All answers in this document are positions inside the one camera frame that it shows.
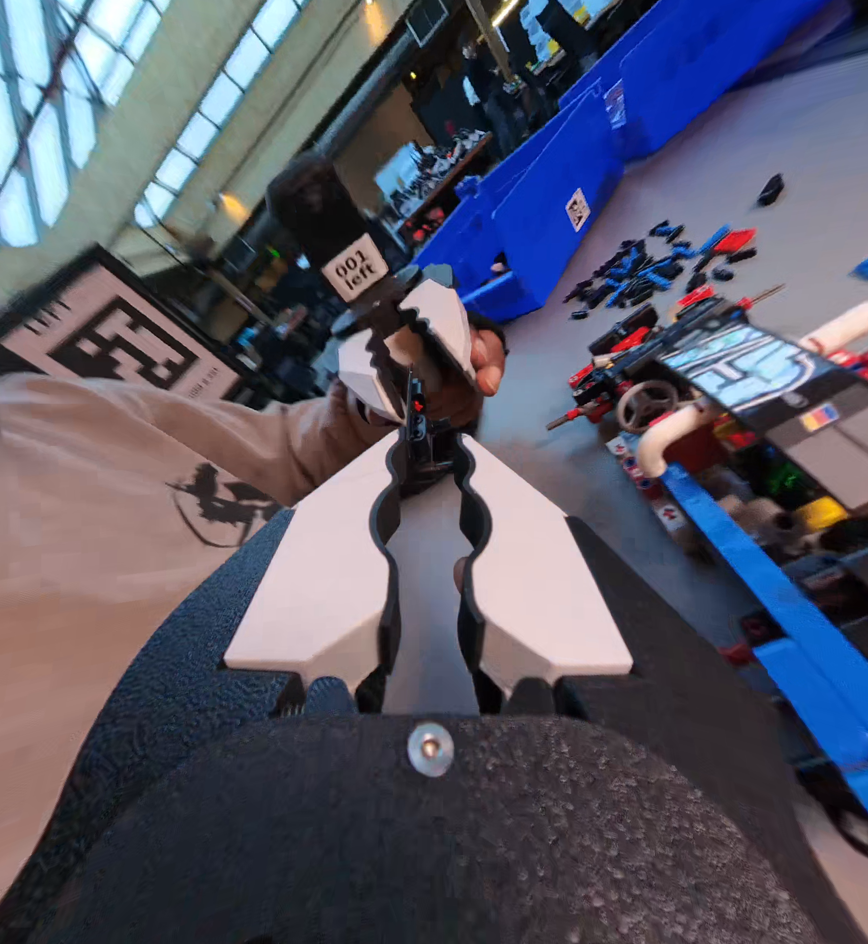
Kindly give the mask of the person's left forearm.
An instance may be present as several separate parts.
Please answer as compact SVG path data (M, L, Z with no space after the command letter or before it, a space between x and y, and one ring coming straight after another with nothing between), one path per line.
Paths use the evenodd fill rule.
M258 412L147 385L16 374L0 380L0 418L3 431L75 456L168 466L162 453L187 452L286 507L395 429L340 382L321 398Z

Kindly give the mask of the partly built lego car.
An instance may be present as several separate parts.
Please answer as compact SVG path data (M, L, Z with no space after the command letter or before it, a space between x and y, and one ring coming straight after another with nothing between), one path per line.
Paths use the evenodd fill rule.
M612 418L607 449L664 530L747 588L719 653L770 678L797 780L868 856L868 301L790 340L750 319L778 290L632 313L546 429Z

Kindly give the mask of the pile of blue black pins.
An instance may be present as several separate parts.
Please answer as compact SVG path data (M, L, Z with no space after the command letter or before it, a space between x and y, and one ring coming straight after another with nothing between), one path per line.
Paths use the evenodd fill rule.
M655 294L673 289L684 274L688 274L686 294L707 285L707 269L733 229L723 226L699 246L684 239L685 230L684 225L664 219L645 237L621 242L591 277L578 281L563 299L575 304L569 319L583 320L601 306L621 311L643 305Z

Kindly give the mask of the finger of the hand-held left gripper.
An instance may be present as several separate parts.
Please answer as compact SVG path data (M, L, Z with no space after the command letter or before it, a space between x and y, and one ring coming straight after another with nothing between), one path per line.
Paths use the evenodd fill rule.
M363 328L342 341L337 367L338 378L368 409L393 424L405 423L401 368L374 330Z
M419 337L424 356L442 371L476 385L472 330L455 289L423 280L397 306L404 324Z

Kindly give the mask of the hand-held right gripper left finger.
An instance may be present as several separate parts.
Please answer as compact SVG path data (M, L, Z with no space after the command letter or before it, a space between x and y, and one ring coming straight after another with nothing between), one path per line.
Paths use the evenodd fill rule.
M224 654L231 669L333 677L355 693L393 672L404 431L393 431L294 508Z

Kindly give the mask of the person's torso beige hoodie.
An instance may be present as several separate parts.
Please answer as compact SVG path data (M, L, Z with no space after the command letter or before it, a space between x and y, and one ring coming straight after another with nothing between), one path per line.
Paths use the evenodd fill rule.
M233 552L241 524L201 518L197 466L267 497L267 467L168 444L89 450L4 434L14 545L0 580L0 900L62 794L121 674L186 595Z

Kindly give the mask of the person's left hand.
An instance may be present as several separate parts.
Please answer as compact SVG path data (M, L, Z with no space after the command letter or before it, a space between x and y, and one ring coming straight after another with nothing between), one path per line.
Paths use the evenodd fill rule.
M499 391L509 351L501 326L478 314L473 315L471 342L474 385L450 362L432 355L422 341L414 366L423 382L427 420L475 433L485 400Z

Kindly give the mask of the blue plastic bin white label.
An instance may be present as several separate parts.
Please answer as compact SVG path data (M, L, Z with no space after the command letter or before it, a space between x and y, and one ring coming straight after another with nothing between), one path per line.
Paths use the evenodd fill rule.
M604 101L586 92L543 131L543 148L494 212L516 299L505 320L544 306L625 173Z

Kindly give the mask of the black lego subassembly red pin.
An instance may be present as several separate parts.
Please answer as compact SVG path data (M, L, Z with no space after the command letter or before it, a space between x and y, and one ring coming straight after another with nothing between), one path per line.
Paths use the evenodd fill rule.
M452 471L453 427L450 419L431 418L420 378L408 368L404 385L405 471L401 499L410 499Z

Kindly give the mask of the white sign black code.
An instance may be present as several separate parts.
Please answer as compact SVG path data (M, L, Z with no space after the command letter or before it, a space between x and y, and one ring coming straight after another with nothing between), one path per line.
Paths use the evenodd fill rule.
M250 371L94 244L0 312L0 375L144 385L232 400Z

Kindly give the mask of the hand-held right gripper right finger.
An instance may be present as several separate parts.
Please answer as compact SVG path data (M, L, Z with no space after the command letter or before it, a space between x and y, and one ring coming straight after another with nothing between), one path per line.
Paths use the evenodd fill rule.
M577 540L584 525L468 434L454 482L470 546L457 637L480 709L516 692L554 702L565 679L625 678L633 656Z

